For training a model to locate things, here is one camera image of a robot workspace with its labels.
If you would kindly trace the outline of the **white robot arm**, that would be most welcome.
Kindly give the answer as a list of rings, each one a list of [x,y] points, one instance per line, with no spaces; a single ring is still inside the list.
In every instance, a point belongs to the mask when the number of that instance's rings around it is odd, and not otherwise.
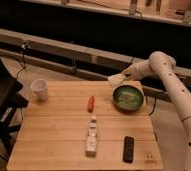
[[[188,133],[187,152],[182,170],[191,171],[191,93],[173,71],[175,64],[176,61],[171,56],[155,51],[147,60],[131,64],[122,73],[133,80],[141,80],[153,74],[161,79]]]

